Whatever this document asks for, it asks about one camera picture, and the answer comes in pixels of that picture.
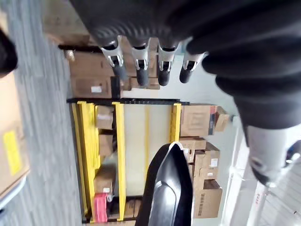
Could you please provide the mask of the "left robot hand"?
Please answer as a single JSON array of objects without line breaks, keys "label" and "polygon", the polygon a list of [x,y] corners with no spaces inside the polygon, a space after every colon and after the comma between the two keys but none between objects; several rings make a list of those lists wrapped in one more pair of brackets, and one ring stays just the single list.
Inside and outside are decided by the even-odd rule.
[{"label": "left robot hand", "polygon": [[73,0],[99,46],[117,35],[189,39],[202,67],[231,95],[249,162],[274,187],[300,157],[301,3],[298,0]]}]

